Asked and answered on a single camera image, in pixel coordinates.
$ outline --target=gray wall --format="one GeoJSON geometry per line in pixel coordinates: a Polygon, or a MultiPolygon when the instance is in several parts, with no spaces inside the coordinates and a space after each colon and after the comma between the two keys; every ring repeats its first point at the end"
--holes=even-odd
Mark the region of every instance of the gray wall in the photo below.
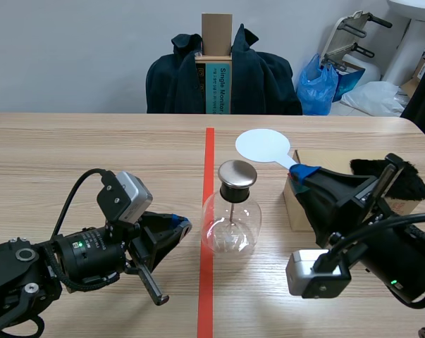
{"type": "Polygon", "coordinates": [[[388,46],[367,39],[384,67],[405,23],[384,0],[0,0],[0,111],[143,113],[148,68],[176,34],[201,33],[201,12],[233,13],[234,30],[245,23],[295,81],[357,9],[400,23],[388,46]]]}

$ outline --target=wooden table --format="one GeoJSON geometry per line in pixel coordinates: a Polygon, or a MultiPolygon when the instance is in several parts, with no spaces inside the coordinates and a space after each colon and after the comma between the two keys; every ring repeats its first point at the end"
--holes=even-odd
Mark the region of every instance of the wooden table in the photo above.
{"type": "MultiPolygon", "coordinates": [[[[140,279],[124,275],[98,292],[63,292],[42,314],[43,337],[196,337],[206,127],[215,127],[215,169],[240,158],[234,142],[241,132],[266,127],[284,132],[293,148],[394,151],[415,163],[425,181],[425,136],[399,118],[0,113],[0,243],[17,236],[47,240],[73,183],[95,167],[134,173],[154,195],[152,211],[184,215],[194,224],[154,273],[171,296],[166,305],[154,306],[140,279]]],[[[261,236],[242,270],[235,262],[215,262],[214,336],[416,337],[425,312],[398,303],[360,266],[337,299],[289,295],[289,255],[314,248],[314,236],[290,231],[284,169],[255,167],[261,236]]],[[[95,200],[101,187],[98,178],[84,183],[62,233],[104,224],[95,200]]],[[[417,211],[425,211],[425,202],[417,211]]]]}

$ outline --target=white sink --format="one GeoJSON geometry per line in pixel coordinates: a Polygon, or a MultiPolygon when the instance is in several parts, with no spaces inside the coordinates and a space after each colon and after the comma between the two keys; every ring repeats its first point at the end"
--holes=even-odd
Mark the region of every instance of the white sink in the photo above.
{"type": "Polygon", "coordinates": [[[388,5],[402,16],[425,21],[425,0],[388,0],[388,5]]]}
{"type": "Polygon", "coordinates": [[[399,86],[411,79],[425,49],[425,0],[387,2],[393,11],[411,18],[407,34],[383,77],[383,81],[399,86]]]}

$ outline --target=black cable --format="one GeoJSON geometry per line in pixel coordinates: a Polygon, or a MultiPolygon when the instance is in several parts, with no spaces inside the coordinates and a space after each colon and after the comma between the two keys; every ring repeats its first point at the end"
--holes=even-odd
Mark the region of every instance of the black cable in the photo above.
{"type": "Polygon", "coordinates": [[[120,274],[116,273],[115,276],[113,276],[110,279],[104,280],[103,282],[99,282],[96,284],[80,284],[77,282],[72,281],[67,275],[65,275],[62,271],[62,267],[60,264],[58,264],[58,261],[52,252],[52,247],[50,244],[43,245],[43,250],[48,258],[49,265],[51,266],[52,270],[56,274],[57,278],[65,284],[66,287],[69,287],[72,290],[75,291],[82,291],[82,292],[88,292],[88,291],[95,291],[102,289],[103,287],[110,285],[120,279],[120,274]]]}
{"type": "Polygon", "coordinates": [[[58,217],[56,226],[54,227],[54,231],[52,232],[51,239],[54,238],[60,231],[60,228],[62,227],[63,219],[65,218],[66,212],[68,211],[68,208],[70,207],[71,201],[74,198],[74,195],[76,194],[76,191],[79,189],[80,185],[91,175],[93,174],[101,174],[103,175],[106,173],[107,170],[104,169],[90,169],[82,174],[81,177],[79,177],[78,181],[74,184],[73,188],[70,191],[70,194],[66,198],[65,204],[63,205],[62,211],[60,212],[60,216],[58,217]]]}
{"type": "Polygon", "coordinates": [[[360,230],[355,231],[350,236],[340,240],[328,254],[328,259],[338,257],[338,255],[352,245],[354,242],[362,241],[370,236],[373,236],[377,232],[390,229],[392,227],[406,227],[412,223],[424,223],[425,222],[425,213],[417,213],[414,215],[405,215],[388,218],[380,222],[374,223],[371,226],[363,227],[360,230]]]}
{"type": "Polygon", "coordinates": [[[415,236],[417,239],[425,242],[425,231],[420,230],[418,227],[411,225],[407,232],[415,236]]]}
{"type": "Polygon", "coordinates": [[[30,318],[32,322],[37,324],[37,332],[31,334],[30,336],[15,336],[14,334],[9,334],[5,332],[0,332],[0,338],[40,338],[44,331],[44,321],[41,317],[36,315],[35,317],[30,318]]]}

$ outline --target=stainless steel cap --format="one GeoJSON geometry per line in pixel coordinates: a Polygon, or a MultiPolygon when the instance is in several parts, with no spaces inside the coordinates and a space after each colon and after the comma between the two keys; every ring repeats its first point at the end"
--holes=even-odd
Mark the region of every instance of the stainless steel cap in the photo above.
{"type": "Polygon", "coordinates": [[[231,160],[220,165],[218,178],[226,186],[233,189],[246,189],[251,187],[257,179],[254,167],[244,161],[231,160]]]}

